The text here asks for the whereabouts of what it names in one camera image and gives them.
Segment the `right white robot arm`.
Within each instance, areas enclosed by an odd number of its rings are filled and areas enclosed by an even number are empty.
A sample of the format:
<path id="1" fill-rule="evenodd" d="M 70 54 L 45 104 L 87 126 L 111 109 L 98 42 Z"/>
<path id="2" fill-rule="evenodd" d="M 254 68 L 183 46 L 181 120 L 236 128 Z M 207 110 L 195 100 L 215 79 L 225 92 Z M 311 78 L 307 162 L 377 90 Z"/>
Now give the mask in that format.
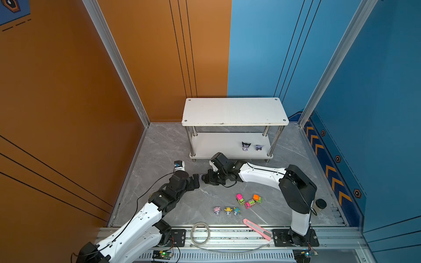
<path id="1" fill-rule="evenodd" d="M 227 180 L 230 180 L 234 183 L 257 183 L 280 190 L 292 210 L 292 222 L 287 234 L 290 244 L 304 247 L 315 240 L 311 214 L 317 186 L 298 166 L 261 167 L 246 161 L 231 161 L 221 152 L 216 153 L 209 164 L 212 168 L 201 176 L 205 184 L 226 186 Z"/>

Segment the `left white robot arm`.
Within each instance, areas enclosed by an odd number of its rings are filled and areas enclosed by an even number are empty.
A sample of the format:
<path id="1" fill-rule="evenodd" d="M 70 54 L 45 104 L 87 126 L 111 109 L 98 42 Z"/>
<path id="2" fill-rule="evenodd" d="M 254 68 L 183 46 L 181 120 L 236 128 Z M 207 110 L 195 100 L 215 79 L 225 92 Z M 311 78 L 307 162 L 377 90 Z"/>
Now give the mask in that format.
<path id="1" fill-rule="evenodd" d="M 77 263 L 132 263 L 141 254 L 169 240 L 171 227 L 163 217 L 174 209 L 183 195 L 200 187 L 199 175 L 185 171 L 170 174 L 169 182 L 152 193 L 148 202 L 116 232 L 97 244 L 88 242 L 72 254 Z"/>

